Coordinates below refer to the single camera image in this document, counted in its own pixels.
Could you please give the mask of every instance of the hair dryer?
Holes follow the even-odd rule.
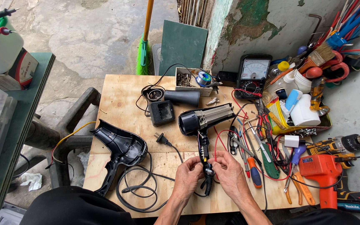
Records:
[[[207,162],[209,159],[207,150],[209,138],[207,137],[207,131],[210,127],[232,119],[235,116],[231,103],[206,109],[189,110],[179,115],[178,122],[181,133],[185,136],[197,136],[198,138],[198,152],[204,166],[205,175],[205,180],[201,185],[201,189],[206,184],[205,195],[207,196],[212,189],[214,174],[212,164]]]

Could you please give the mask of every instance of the wooden workbench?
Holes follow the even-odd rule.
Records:
[[[176,121],[171,123],[154,127],[151,123],[150,118],[144,116],[144,111],[138,109],[135,105],[137,98],[140,96],[140,90],[148,85],[154,84],[160,76],[136,76],[136,75],[112,75],[108,74],[105,77],[101,102],[98,111],[97,124],[98,119],[105,120],[106,122],[117,126],[121,129],[128,130],[133,132],[140,137],[142,137],[148,145],[148,151],[151,153],[153,158],[153,172],[157,174],[161,174],[164,176],[175,177],[177,166],[180,165],[180,160],[176,151],[173,148],[170,148],[167,145],[156,143],[156,137],[154,137],[155,133],[164,133],[165,137],[177,147],[180,151],[184,160],[187,160],[190,157],[197,156],[197,139],[196,137],[186,137],[182,135],[180,132],[179,126]],[[163,77],[162,81],[159,85],[163,86],[167,90],[174,90],[175,82],[174,77]],[[234,112],[236,113],[239,110],[239,107],[234,102],[231,97],[231,87],[221,86],[219,89],[219,94],[215,95],[213,92],[210,97],[201,97],[199,108],[207,108],[214,105],[207,106],[205,105],[209,101],[211,101],[214,97],[217,97],[220,100],[218,105],[222,105],[225,103],[232,103],[234,106]],[[248,101],[239,100],[239,104],[243,105]],[[143,98],[138,101],[138,105],[141,108],[146,107],[146,100]],[[174,105],[174,114],[177,118],[179,114],[185,112],[187,110],[193,109],[190,106],[178,106]],[[250,118],[254,118],[254,113],[257,113],[256,107],[253,104],[247,105],[244,108],[244,111],[248,113]],[[218,132],[221,130],[228,129],[231,121],[225,121],[218,125],[216,125],[216,129]],[[208,136],[210,138],[210,156],[212,157],[216,133],[213,128],[209,129]],[[255,146],[255,149],[258,149],[258,144],[255,141],[252,133],[249,133],[251,137],[251,141]],[[227,144],[227,131],[221,134],[221,138],[224,144]],[[220,141],[217,143],[217,150],[224,150]],[[258,157],[262,158],[261,152],[258,151]],[[234,156],[234,158],[243,163],[241,156],[239,153]],[[93,139],[93,145],[91,146],[90,158],[88,160],[88,167],[86,178],[84,180],[84,188],[95,191],[99,189],[102,185],[102,182],[106,176],[105,165],[110,160],[110,151],[96,138]],[[150,163],[149,156],[145,158],[145,160],[141,163],[143,166],[148,167]],[[139,185],[145,178],[147,177],[146,172],[142,171],[132,171],[127,175],[127,181],[129,185]],[[284,178],[286,175],[282,172],[280,178]],[[308,184],[317,185],[314,181],[309,181],[305,179]],[[154,208],[161,205],[165,202],[171,195],[173,190],[174,182],[164,179],[162,177],[157,177],[157,193],[158,200],[157,204]],[[251,189],[251,193],[255,198],[261,209],[265,208],[265,198],[264,198],[264,190],[256,189],[252,183],[252,181],[248,181],[247,183]],[[266,195],[268,201],[268,209],[280,209],[280,208],[293,208],[299,207],[298,205],[298,195],[297,190],[294,187],[293,183],[290,182],[290,197],[292,199],[292,204],[287,202],[286,196],[283,192],[285,181],[273,181],[268,178],[265,178],[266,183]],[[149,182],[146,183],[147,186],[154,188],[153,180],[150,179]],[[122,190],[125,187],[124,182],[120,184],[119,190]],[[115,202],[116,204],[123,207],[126,211],[130,212],[132,217],[156,217],[160,214],[161,210],[158,210],[153,213],[138,213],[128,208],[124,207],[114,192],[115,184],[112,184],[111,190],[106,194],[106,198]],[[312,192],[313,197],[315,198],[316,203],[319,203],[319,191],[315,188],[309,188]],[[148,195],[151,192],[145,189],[136,191],[140,195]],[[204,190],[199,189],[199,185],[197,188],[197,192],[203,194]],[[149,206],[154,202],[155,197],[149,198],[139,198],[134,196],[132,193],[123,194],[124,198],[135,207],[144,208]],[[307,205],[305,198],[303,197],[303,205]],[[234,204],[234,202],[225,194],[222,187],[219,184],[214,183],[213,189],[210,193],[210,196],[202,198],[196,195],[193,195],[188,202],[188,205],[184,208],[182,215],[188,214],[202,214],[202,213],[216,213],[216,212],[232,212],[238,211],[238,207]]]

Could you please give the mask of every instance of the broom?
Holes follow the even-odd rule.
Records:
[[[136,67],[137,75],[148,75],[148,65],[149,65],[148,55],[150,53],[150,47],[148,45],[148,32],[150,29],[153,5],[154,5],[154,0],[148,0],[144,33],[142,35],[142,38],[140,39],[140,45],[138,46],[137,67]]]

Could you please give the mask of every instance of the yellow cordless drill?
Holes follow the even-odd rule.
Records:
[[[314,145],[307,146],[309,155],[327,154],[325,150],[345,160],[341,162],[343,166],[343,177],[337,186],[337,207],[338,209],[349,212],[360,212],[360,192],[348,189],[347,170],[354,166],[352,160],[356,160],[355,152],[360,151],[360,135],[337,136],[325,141],[319,141]]]

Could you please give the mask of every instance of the hand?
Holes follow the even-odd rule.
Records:
[[[253,199],[245,178],[243,167],[228,151],[216,151],[214,158],[208,160],[216,172],[220,185],[238,206],[243,199]]]
[[[198,180],[204,178],[202,168],[199,156],[189,158],[178,166],[172,196],[188,201],[197,187]]]

